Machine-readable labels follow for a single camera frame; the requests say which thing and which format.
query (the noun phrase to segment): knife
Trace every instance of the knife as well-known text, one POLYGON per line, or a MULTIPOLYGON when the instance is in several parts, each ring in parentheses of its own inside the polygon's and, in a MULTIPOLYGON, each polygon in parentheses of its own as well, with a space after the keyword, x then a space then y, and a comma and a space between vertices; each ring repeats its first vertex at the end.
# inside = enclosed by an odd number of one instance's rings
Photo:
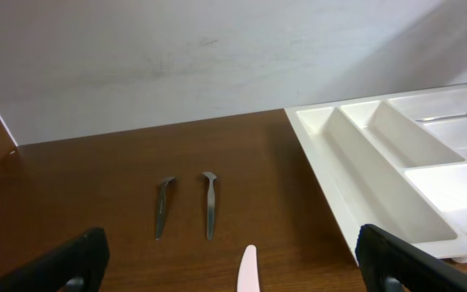
POLYGON ((254 245, 249 245, 242 255, 237 278, 237 292, 260 292, 257 248, 254 245))

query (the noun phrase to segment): white wall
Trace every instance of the white wall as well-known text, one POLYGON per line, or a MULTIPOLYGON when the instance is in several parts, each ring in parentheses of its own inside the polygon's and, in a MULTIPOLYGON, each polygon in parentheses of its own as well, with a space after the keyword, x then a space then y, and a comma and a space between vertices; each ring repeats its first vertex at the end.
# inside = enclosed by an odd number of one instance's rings
POLYGON ((0 0, 18 144, 467 82, 467 0, 0 0))

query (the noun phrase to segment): wooden table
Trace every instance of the wooden table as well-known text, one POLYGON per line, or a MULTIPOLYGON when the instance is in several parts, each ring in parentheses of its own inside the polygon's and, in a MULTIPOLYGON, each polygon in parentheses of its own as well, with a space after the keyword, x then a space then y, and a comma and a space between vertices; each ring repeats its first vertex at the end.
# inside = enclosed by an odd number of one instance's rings
POLYGON ((365 289, 283 110, 26 145, 0 161, 0 275, 91 226, 111 251, 102 291, 235 291, 248 244, 264 291, 365 289), (203 171, 219 178, 212 241, 203 171), (170 175, 156 241, 156 186, 170 175))

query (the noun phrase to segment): white cutlery tray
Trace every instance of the white cutlery tray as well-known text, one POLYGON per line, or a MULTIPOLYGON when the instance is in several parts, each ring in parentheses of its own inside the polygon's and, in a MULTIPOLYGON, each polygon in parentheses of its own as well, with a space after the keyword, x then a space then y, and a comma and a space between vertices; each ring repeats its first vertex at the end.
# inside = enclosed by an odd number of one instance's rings
POLYGON ((371 223, 467 262, 467 84, 285 109, 353 253, 371 223))

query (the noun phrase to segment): brown tabletop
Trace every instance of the brown tabletop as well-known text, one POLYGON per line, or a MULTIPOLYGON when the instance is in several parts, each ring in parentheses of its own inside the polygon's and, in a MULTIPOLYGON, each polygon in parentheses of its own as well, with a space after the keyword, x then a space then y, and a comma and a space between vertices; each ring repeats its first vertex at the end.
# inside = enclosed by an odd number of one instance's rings
POLYGON ((92 226, 111 252, 102 291, 235 291, 249 244, 263 291, 365 289, 283 110, 27 145, 0 161, 0 275, 92 226), (203 171, 219 178, 212 241, 203 171), (171 175, 156 241, 157 185, 171 175))

